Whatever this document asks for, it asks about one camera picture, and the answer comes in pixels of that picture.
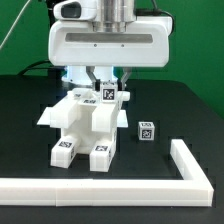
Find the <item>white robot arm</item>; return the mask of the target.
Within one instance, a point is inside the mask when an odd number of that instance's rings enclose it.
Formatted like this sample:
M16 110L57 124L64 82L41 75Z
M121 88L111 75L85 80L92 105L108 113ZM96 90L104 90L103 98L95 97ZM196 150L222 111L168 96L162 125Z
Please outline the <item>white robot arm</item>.
M137 10L135 0L65 0L53 15L48 57L66 69L66 83L99 89L120 67L123 89L132 68L168 63L174 19L157 8Z

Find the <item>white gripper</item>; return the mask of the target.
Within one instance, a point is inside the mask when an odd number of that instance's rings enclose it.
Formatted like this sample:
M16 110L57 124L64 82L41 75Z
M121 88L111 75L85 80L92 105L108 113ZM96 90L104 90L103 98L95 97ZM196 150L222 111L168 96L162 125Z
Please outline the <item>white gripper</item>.
M124 67L118 90L124 91L131 67L164 67L169 61L172 19L138 17L123 33L98 33L90 22L57 21L49 33L48 57L59 66L86 66L93 89L100 91L94 66Z

